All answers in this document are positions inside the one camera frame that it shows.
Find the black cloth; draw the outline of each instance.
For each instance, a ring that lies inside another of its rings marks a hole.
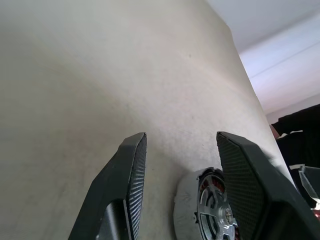
[[[281,117],[272,126],[280,135],[288,134],[276,142],[297,189],[309,206],[314,208],[316,202],[302,186],[298,169],[290,170],[289,166],[305,164],[320,168],[320,104]]]

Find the white ceiling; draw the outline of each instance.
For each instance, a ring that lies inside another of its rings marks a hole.
[[[266,114],[320,93],[320,0],[208,0]]]

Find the black plastic panel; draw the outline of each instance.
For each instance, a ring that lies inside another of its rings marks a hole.
[[[320,223],[253,142],[217,133],[229,204],[243,240],[320,239]]]
[[[123,141],[93,180],[69,240],[137,239],[146,151],[145,133],[138,133]]]

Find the black fabric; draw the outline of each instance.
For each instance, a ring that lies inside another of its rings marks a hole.
[[[320,168],[320,104],[281,117],[272,126],[280,135],[288,134],[277,140],[287,165]]]

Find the white wall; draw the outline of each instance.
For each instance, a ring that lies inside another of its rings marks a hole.
[[[266,115],[266,118],[269,122],[269,124],[274,124],[278,121],[279,118],[289,115],[289,114],[293,114],[295,112],[298,112],[302,109],[306,109],[309,107],[312,107],[314,105],[318,105],[320,104],[320,94],[309,97],[303,101],[300,101],[296,104],[292,104],[286,108],[280,109],[278,111],[275,112],[271,112],[269,114]]]
[[[0,239],[67,239],[91,181],[137,132],[148,137],[142,240],[175,238],[176,184],[220,167],[217,131],[283,164],[230,30],[204,1],[2,1],[0,32]]]

